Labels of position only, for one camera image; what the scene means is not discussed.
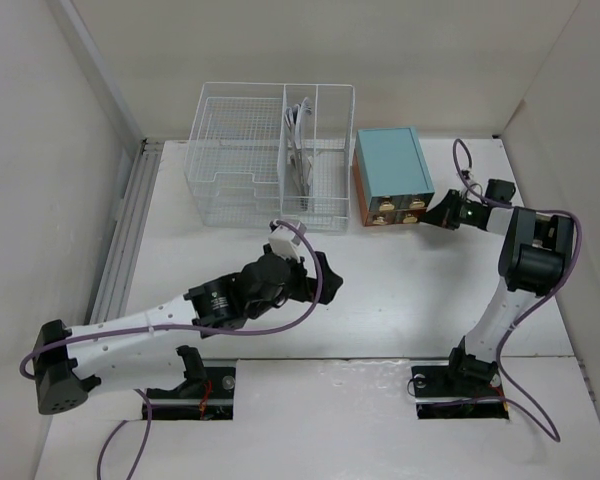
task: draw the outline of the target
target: white wall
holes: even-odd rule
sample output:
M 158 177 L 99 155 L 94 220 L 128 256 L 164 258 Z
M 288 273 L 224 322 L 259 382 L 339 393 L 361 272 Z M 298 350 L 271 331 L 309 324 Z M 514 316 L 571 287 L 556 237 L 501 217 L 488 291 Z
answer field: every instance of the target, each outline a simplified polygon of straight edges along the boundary
M 143 132 L 207 81 L 352 83 L 358 127 L 500 133 L 577 0 L 74 0 Z
M 522 193 L 569 208 L 584 252 L 560 305 L 600 414 L 600 0 L 582 0 L 503 136 Z
M 0 479 L 44 438 L 17 364 L 41 324 L 83 319 L 121 143 L 43 0 L 0 0 Z

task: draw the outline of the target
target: teal box top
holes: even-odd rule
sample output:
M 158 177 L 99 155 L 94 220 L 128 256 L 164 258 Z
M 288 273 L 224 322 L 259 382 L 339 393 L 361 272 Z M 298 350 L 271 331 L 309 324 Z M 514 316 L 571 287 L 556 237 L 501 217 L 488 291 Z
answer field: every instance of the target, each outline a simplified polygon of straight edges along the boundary
M 358 130 L 356 157 L 367 205 L 374 197 L 434 193 L 413 127 Z

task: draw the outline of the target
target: white dish rack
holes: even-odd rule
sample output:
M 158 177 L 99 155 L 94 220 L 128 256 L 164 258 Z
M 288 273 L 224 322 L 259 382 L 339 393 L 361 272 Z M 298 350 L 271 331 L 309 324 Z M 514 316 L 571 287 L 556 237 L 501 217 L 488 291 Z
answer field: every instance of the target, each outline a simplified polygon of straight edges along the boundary
M 308 97 L 304 146 L 310 196 L 289 169 L 283 115 Z M 355 105 L 351 85 L 206 83 L 191 129 L 185 176 L 205 225 L 267 227 L 275 218 L 311 230 L 345 231 Z

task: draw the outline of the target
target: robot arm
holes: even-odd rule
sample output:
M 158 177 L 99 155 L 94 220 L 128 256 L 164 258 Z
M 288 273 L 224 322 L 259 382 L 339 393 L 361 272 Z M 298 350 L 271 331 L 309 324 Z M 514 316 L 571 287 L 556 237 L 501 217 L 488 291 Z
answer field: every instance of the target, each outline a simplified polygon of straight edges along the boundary
M 309 278 L 299 256 L 299 238 L 284 226 L 272 227 L 264 255 L 231 273 L 191 288 L 149 310 L 105 323 L 67 328 L 61 320 L 43 325 L 36 348 L 69 336 L 140 328 L 141 333 L 73 343 L 42 353 L 33 361 L 38 410 L 53 415 L 84 403 L 89 395 L 114 390 L 178 389 L 182 396 L 205 381 L 196 348 L 187 345 L 195 332 L 152 330 L 165 325 L 198 325 L 237 330 L 287 300 L 311 302 L 316 279 Z M 318 303 L 329 304 L 343 283 L 316 252 L 323 274 Z
M 510 193 L 497 198 L 508 203 L 515 192 L 513 184 L 491 182 Z M 476 389 L 498 382 L 497 347 L 514 328 L 515 320 L 562 279 L 571 262 L 574 223 L 570 218 L 522 207 L 491 207 L 467 200 L 456 190 L 450 190 L 420 221 L 452 230 L 461 224 L 472 225 L 504 236 L 498 261 L 500 282 L 482 318 L 452 349 L 444 372 L 419 372 L 428 378 L 427 385 L 437 383 L 441 394 L 429 395 L 433 390 L 421 388 L 418 396 L 472 396 Z

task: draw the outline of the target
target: white table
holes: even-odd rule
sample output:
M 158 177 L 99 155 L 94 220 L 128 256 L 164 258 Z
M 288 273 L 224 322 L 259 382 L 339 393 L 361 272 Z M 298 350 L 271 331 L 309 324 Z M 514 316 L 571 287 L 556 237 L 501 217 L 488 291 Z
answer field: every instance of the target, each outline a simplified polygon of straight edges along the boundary
M 451 145 L 448 139 L 422 140 L 437 192 L 434 202 L 449 188 L 461 188 Z M 468 146 L 475 176 L 485 187 L 489 178 L 513 180 L 499 140 L 471 140 Z M 240 271 L 262 254 L 266 243 L 266 230 L 202 225 L 183 174 L 185 152 L 184 142 L 165 144 L 127 313 Z M 428 225 L 364 228 L 356 202 L 352 189 L 351 227 L 345 235 L 309 236 L 344 278 L 331 305 L 319 307 L 282 335 L 200 341 L 183 333 L 183 338 L 187 335 L 206 358 L 446 357 L 480 319 L 495 291 L 502 237 L 466 226 L 456 231 Z M 281 325 L 306 308 L 288 302 L 249 321 L 247 328 Z M 555 301 L 520 327 L 505 354 L 573 354 Z
M 406 360 L 240 361 L 234 420 L 156 422 L 134 480 L 600 480 L 600 425 L 576 360 L 506 363 L 561 444 L 515 411 L 510 422 L 418 420 Z M 125 392 L 54 417 L 36 480 L 92 480 L 109 432 L 139 412 Z M 144 427 L 119 432 L 104 479 L 126 478 Z

